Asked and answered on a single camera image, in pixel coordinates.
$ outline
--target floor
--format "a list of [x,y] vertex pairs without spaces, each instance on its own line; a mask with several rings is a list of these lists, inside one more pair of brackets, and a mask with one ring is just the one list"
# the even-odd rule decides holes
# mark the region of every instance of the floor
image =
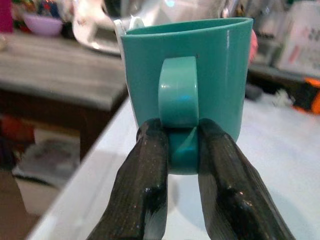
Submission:
[[39,217],[28,214],[10,171],[0,170],[0,240],[23,240]]

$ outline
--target teal mug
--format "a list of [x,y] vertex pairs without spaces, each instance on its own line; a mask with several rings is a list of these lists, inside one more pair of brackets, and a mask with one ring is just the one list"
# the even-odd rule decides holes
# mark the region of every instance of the teal mug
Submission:
[[252,24],[250,18],[207,19],[121,36],[136,122],[160,118],[169,136],[171,173],[197,173],[199,119],[215,121],[237,140]]

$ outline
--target white countertop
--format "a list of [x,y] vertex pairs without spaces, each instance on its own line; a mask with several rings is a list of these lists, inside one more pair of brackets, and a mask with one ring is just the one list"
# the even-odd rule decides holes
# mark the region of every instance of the white countertop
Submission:
[[[118,168],[135,144],[126,100],[29,240],[85,240],[102,216]],[[245,100],[237,144],[259,171],[297,240],[320,239],[320,116]],[[164,240],[209,240],[197,175],[169,175]]]

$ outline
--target pink object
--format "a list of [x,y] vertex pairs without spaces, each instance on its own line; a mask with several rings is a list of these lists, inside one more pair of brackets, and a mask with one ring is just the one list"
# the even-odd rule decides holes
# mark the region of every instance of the pink object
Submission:
[[0,0],[0,33],[12,33],[11,0]]
[[250,47],[250,54],[249,54],[249,63],[252,63],[252,61],[255,58],[255,55],[258,51],[258,39],[255,34],[255,32],[252,30],[251,33],[251,47]]

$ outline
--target wooden table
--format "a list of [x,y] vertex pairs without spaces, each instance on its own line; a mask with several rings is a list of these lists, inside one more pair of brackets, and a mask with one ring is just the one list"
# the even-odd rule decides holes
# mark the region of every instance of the wooden table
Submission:
[[117,56],[15,32],[0,51],[0,113],[80,132],[81,157],[127,96]]

